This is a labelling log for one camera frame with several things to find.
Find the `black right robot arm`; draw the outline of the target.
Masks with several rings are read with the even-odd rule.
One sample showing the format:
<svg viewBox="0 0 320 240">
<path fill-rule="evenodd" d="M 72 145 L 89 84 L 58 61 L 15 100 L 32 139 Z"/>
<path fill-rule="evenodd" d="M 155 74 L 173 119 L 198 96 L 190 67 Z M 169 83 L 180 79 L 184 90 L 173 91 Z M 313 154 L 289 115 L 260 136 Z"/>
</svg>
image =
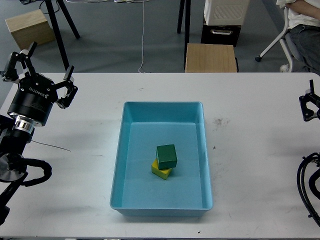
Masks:
<svg viewBox="0 0 320 240">
<path fill-rule="evenodd" d="M 302 117 L 305 122 L 309 122 L 312 119 L 320 119 L 320 97 L 315 94 L 314 81 L 312 79 L 309 81 L 309 90 L 306 91 L 305 95 L 299 97 L 299 103 Z M 311 153 L 302 158 L 302 162 L 300 163 L 296 174 L 296 183 L 299 196 L 308 211 L 308 218 L 313 219 L 315 223 L 320 226 L 320 215 L 317 213 L 309 199 L 305 184 L 305 173 L 307 166 L 310 163 L 315 163 L 317 170 L 309 177 L 308 187 L 311 193 L 318 200 L 320 199 L 320 190 L 316 186 L 317 180 L 320 179 L 319 152 Z"/>
</svg>

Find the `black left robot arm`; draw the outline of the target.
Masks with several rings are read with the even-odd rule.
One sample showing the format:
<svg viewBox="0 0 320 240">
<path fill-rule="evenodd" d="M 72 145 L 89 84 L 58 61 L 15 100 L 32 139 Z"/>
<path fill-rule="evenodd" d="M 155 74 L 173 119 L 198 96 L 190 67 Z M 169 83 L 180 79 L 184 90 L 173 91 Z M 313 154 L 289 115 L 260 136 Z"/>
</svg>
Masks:
<svg viewBox="0 0 320 240">
<path fill-rule="evenodd" d="M 13 52 L 0 73 L 4 82 L 18 86 L 7 116 L 0 117 L 0 181 L 9 184 L 0 195 L 2 224 L 10 212 L 7 204 L 20 186 L 41 184 L 52 175 L 52 167 L 46 161 L 23 157 L 35 127 L 45 126 L 54 104 L 68 108 L 78 91 L 73 83 L 73 66 L 67 68 L 59 83 L 35 71 L 31 56 L 36 47 L 33 42 L 29 49 Z"/>
</svg>

